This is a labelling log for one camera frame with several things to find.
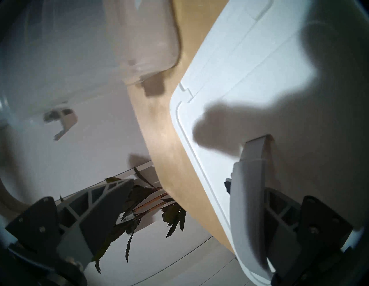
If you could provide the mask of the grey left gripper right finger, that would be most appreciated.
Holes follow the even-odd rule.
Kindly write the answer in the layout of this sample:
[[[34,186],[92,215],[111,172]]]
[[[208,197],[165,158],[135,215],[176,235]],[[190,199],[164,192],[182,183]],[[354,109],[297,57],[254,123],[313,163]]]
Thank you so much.
[[[264,242],[266,257],[277,273],[287,273],[305,249],[309,253],[340,249],[352,225],[314,196],[302,204],[280,191],[264,192]]]

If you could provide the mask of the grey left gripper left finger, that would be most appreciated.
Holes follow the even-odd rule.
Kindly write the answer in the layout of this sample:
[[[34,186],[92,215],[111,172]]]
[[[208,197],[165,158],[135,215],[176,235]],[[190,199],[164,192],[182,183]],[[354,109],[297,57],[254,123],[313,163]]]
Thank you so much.
[[[125,179],[91,187],[59,204],[53,197],[41,198],[5,227],[22,245],[9,250],[34,264],[67,258],[89,264],[116,225],[133,185],[133,179]]]

